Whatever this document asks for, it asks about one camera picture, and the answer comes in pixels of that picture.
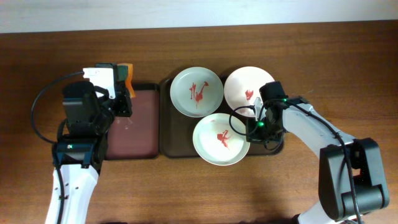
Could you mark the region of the orange green scrub sponge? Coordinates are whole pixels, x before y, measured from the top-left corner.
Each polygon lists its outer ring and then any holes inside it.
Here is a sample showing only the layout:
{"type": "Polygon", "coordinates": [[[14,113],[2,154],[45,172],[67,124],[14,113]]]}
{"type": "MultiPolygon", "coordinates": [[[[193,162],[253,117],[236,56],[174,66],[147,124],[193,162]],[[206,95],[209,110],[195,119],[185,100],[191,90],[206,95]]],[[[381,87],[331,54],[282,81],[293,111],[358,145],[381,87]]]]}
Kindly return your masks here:
{"type": "Polygon", "coordinates": [[[119,63],[118,76],[121,81],[124,81],[130,98],[135,98],[136,95],[132,87],[133,65],[131,63],[119,63]]]}

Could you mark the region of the white plate front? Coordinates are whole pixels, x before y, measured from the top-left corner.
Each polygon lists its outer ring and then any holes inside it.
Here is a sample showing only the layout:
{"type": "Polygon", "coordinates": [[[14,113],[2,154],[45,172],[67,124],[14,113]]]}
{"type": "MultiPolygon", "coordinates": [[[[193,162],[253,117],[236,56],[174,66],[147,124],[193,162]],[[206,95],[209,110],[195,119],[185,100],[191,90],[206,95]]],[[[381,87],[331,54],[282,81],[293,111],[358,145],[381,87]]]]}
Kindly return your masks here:
{"type": "Polygon", "coordinates": [[[198,155],[217,166],[230,166],[242,160],[250,143],[244,134],[242,121],[225,113],[215,113],[201,119],[193,130],[192,141],[198,155]]]}

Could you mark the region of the grey-white plate with sauce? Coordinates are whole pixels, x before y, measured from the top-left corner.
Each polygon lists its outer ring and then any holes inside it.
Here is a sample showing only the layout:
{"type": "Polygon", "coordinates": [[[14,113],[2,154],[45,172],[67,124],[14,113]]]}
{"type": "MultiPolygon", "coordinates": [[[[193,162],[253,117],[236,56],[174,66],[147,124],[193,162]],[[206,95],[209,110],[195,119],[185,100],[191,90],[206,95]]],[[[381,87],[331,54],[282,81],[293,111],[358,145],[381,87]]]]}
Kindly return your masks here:
{"type": "Polygon", "coordinates": [[[220,77],[204,67],[182,70],[170,86],[174,107],[185,116],[201,118],[215,112],[223,101],[220,77]]]}

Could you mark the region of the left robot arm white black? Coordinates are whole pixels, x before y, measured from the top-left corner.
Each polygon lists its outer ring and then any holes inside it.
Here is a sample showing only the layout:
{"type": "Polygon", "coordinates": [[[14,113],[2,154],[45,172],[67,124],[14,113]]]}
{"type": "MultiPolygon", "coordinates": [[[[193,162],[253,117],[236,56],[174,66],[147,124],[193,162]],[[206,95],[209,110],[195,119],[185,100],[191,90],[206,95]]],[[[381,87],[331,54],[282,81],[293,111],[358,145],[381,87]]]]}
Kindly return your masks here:
{"type": "Polygon", "coordinates": [[[116,117],[132,114],[131,83],[116,82],[115,97],[88,81],[67,85],[66,118],[52,146],[52,196],[46,223],[84,223],[91,196],[108,150],[107,132],[116,117]]]}

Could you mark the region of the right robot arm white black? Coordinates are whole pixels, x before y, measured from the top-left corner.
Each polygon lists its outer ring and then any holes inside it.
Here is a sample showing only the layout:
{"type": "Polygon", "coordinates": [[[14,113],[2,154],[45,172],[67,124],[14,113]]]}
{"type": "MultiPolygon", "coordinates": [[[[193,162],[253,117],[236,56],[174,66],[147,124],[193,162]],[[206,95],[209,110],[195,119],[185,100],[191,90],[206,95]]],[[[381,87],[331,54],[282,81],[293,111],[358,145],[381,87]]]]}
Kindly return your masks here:
{"type": "Polygon", "coordinates": [[[389,190],[378,143],[346,134],[321,117],[303,97],[288,97],[280,82],[266,83],[246,122],[250,143],[277,150],[285,133],[297,136],[319,159],[319,201],[294,223],[361,223],[386,208],[389,190]]]}

